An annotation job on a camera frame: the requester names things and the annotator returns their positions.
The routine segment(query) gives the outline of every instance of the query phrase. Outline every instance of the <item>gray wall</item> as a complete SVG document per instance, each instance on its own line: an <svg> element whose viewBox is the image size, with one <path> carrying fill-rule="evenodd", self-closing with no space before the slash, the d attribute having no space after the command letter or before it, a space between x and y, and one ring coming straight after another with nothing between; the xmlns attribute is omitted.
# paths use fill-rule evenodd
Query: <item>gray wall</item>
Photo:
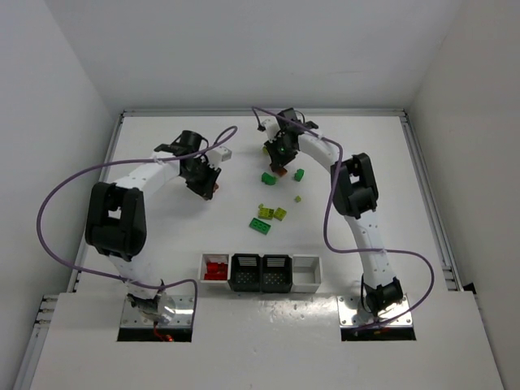
<svg viewBox="0 0 520 390"><path fill-rule="evenodd" d="M411 103L461 0L46 0L105 102Z"/></svg>
<svg viewBox="0 0 520 390"><path fill-rule="evenodd" d="M519 20L518 2L466 2L410 112L510 389L520 388Z"/></svg>
<svg viewBox="0 0 520 390"><path fill-rule="evenodd" d="M43 0L0 5L0 388L11 388L41 296L67 287L69 270L37 242L45 195L102 161L115 122ZM90 176L58 195L45 236L73 259Z"/></svg>

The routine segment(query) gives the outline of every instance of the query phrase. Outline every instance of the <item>purple cable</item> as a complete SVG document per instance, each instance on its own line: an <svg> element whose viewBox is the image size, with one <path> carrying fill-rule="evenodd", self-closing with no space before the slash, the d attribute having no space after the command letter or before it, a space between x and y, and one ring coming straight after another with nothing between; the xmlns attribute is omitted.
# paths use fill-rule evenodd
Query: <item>purple cable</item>
<svg viewBox="0 0 520 390"><path fill-rule="evenodd" d="M315 137L319 136L316 132L313 132L312 130L309 130L303 124L298 123L298 122L293 122L292 120L286 119L286 118L284 118L281 115L277 115L277 114L275 114L272 111L264 110L263 108L256 107L256 106L252 106L251 110L253 111L253 113L257 117L257 119L258 119L258 115L257 115L256 111L261 111L264 114L268 114L270 116L274 116L277 119L283 120L283 121L285 121L285 122L287 122L289 124L297 126L301 130L303 130L304 132L308 132L309 134L311 134L311 135L313 135ZM430 285L428 286L428 289L426 290L424 295L421 297L421 299L419 299L415 304L413 304L407 311L404 311L403 313L401 313L401 314L399 314L399 315L397 315L395 317L392 317L392 318L389 318L389 319L385 319L384 321L380 321L380 322L376 322L376 323L369 323L367 325L363 325L363 326L360 326L360 327L355 327L355 328L352 329L352 331L359 332L359 331L364 331L366 329L371 329L371 328L374 328L374 327L382 327L383 325L387 325L387 324L395 321L396 319L400 318L402 315L404 315L406 313L409 313L412 310L417 309L428 298L428 296L431 293L431 290L433 289L433 285L435 283L435 279L436 279L435 278L435 272L433 270L433 266L431 265L431 263L424 256L422 256L420 253L416 253L416 252L413 252L411 250L384 249L384 248L336 249L336 248L334 248L332 246L331 242L328 240L328 220L329 220L329 217L330 217L332 203L333 203L333 200L334 200L334 192L335 192L336 186L338 184L338 177L340 175L341 162L343 161L343 147L338 142L336 142L334 140L331 140L330 138L326 138L326 137L323 136L322 140L328 142L329 144L334 145L339 150L338 162L336 164L336 169L334 171L334 176L332 177L331 192L329 193L329 196L328 196L327 207L325 209L325 217L323 218L323 239L325 241L325 245L327 246L327 248L329 248L332 252L334 252L336 254L359 254L361 252L380 252L380 251L386 251L386 252L388 252L390 254L408 254L409 256L415 256L415 257L420 258L421 260L423 260L426 263L428 269L430 270L430 277L431 277L431 279L430 279Z"/></svg>
<svg viewBox="0 0 520 390"><path fill-rule="evenodd" d="M226 134L227 132L230 132L230 131L232 131L232 133L230 135L224 137L220 141L220 138L222 138L222 136L224 134ZM158 161L163 161L163 162L167 163L169 161L184 160L186 158L195 157L195 156L197 156L199 154L204 154L205 152L207 152L209 150L212 150L212 149L214 149L214 148L216 148L218 146L221 146L222 144L224 144L227 141L229 141L229 139L231 137L233 137L236 134L237 131L238 131L238 127L237 126L231 126L229 128L226 128L223 132L221 132L219 134L219 136L217 136L217 139L215 140L215 142L214 142L214 144L212 146L208 146L205 149L199 150L199 151L197 151L195 153L186 154L184 156L159 158ZM54 189L52 191L50 191L49 195L47 195L45 200L42 202L42 204L40 206L40 210L38 211L37 219L36 219L36 232L37 232L37 235L38 235L38 240L40 241L41 246L47 252L47 254L49 254L49 256L51 256L54 260L56 260L57 262L59 262L63 266L69 267L69 268L71 268L73 270L82 271L82 272L86 272L86 273L93 274L93 275L98 275L98 276L104 276L104 277L110 278L110 279L121 280L123 282L128 282L128 280L126 278L124 278L123 276L108 274L106 272L101 272L101 271L96 271L96 270L91 270L89 268L85 268L85 267L82 267L82 266L77 266L73 262L68 262L67 260L63 260L62 258L60 258L56 253L54 253L52 251L52 249L47 245L45 239L43 238L43 234L41 232L41 220L42 220L42 217L43 217L43 212L45 211L45 209L47 207L47 204L49 203L50 199L60 189L62 189L65 185L67 185L68 183L70 183L74 179L84 175L85 173L89 173L91 171L96 171L96 170L102 169L104 167L113 167L113 166L116 166L116 165L137 164L137 163L156 163L156 162L157 161L154 160L153 158L134 158L134 159L130 159L130 160L119 160L119 161L104 162L103 164L98 164L98 165L94 165L92 167L85 168L84 170L79 171L79 172L75 173L74 175L66 178L64 181L62 181L60 184L58 184L56 187L54 187ZM197 309L197 295L198 295L197 281L195 281L195 279L183 279L183 280L180 280L178 282L166 284L164 286L151 286L151 285L139 283L139 282L136 282L136 281L133 281L133 282L130 282L130 283L135 284L138 287L150 288L150 289L153 289L153 290L155 290L155 289L157 289L157 290L166 290L167 288L175 287L175 286L178 286L180 284L192 283L193 284L193 288L195 290L195 293L194 293L195 297L193 299L193 316L192 316L192 323L191 323L191 327L190 328L191 328L191 330L193 330L193 323L195 322L195 310Z"/></svg>

